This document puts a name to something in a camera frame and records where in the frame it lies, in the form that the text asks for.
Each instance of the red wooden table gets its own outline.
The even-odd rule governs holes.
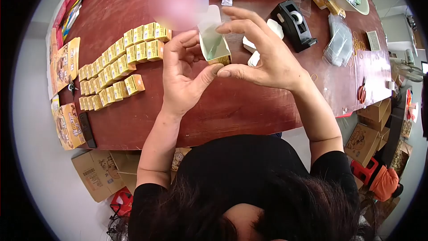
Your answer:
[[[270,12],[283,1],[286,0],[233,0],[233,5],[251,9],[268,19]],[[318,43],[295,54],[310,74],[318,76],[315,84],[335,116],[343,115],[345,108],[351,112],[363,107],[356,99],[356,91],[364,76],[367,77],[366,105],[391,96],[391,91],[386,88],[386,82],[391,80],[387,44],[376,9],[372,1],[368,1],[368,15],[348,11],[345,20],[367,47],[370,45],[365,32],[376,30],[381,51],[363,51],[363,59],[358,55],[353,67],[335,67],[323,62],[323,50],[330,40],[329,11],[318,9],[312,2],[312,14],[306,21]],[[220,3],[221,0],[210,0],[210,4],[220,6]],[[146,10],[147,0],[83,0],[80,14],[66,40],[81,37],[79,68],[94,62],[124,32],[153,22]],[[229,20],[224,14],[222,19]],[[246,64],[251,55],[243,48],[242,38],[243,35],[226,36],[233,63]],[[194,71],[200,71],[205,65],[206,62],[195,63]],[[134,73],[141,74],[146,87],[144,92],[102,110],[88,112],[99,149],[141,149],[161,109],[162,62],[138,64]],[[80,86],[78,79],[74,83]],[[72,99],[71,93],[63,89],[59,95],[61,104],[74,101],[79,105],[79,93]],[[183,117],[177,147],[200,145],[235,134],[271,134],[300,126],[300,116],[290,92],[232,78],[217,78],[199,103]]]

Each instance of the black shirt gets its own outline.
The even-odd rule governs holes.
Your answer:
[[[358,202],[358,189],[345,153],[332,151],[322,155],[308,173],[293,147],[272,136],[237,135],[194,147],[181,162],[174,182],[181,177],[191,187],[198,185],[201,190],[226,195],[225,205],[219,207],[226,212],[240,203],[263,208],[266,177],[287,171],[339,183],[348,200]],[[130,219],[142,212],[147,198],[156,198],[165,190],[156,184],[139,185],[134,192]]]

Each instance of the red scissors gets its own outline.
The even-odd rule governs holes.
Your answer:
[[[366,101],[366,77],[362,79],[362,86],[358,88],[357,97],[362,104]]]

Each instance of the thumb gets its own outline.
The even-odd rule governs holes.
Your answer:
[[[192,85],[197,90],[205,90],[209,84],[216,78],[218,70],[223,67],[223,64],[216,63],[205,67],[199,75],[193,80]]]
[[[234,77],[255,83],[260,79],[260,70],[245,64],[229,64],[218,71],[217,76]]]

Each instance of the woman's right hand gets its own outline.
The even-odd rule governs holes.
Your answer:
[[[232,21],[220,25],[216,31],[220,34],[244,34],[260,53],[260,61],[256,67],[229,64],[218,71],[218,77],[235,77],[291,92],[311,82],[308,72],[301,67],[287,45],[257,13],[235,7],[223,7],[222,10]]]

